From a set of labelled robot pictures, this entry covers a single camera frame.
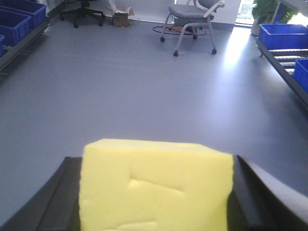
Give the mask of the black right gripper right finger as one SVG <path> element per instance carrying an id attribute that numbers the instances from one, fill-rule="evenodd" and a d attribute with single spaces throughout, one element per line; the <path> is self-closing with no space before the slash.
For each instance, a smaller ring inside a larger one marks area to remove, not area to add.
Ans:
<path id="1" fill-rule="evenodd" d="M 229 231 L 306 231 L 308 198 L 257 164 L 234 157 L 233 189 L 227 200 Z"/>

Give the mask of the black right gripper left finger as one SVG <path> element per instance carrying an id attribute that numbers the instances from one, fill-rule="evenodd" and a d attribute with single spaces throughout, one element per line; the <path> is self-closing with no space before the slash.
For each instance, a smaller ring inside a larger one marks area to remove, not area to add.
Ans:
<path id="1" fill-rule="evenodd" d="M 2 231 L 79 231 L 82 158 L 66 157 L 50 179 L 0 228 Z"/>

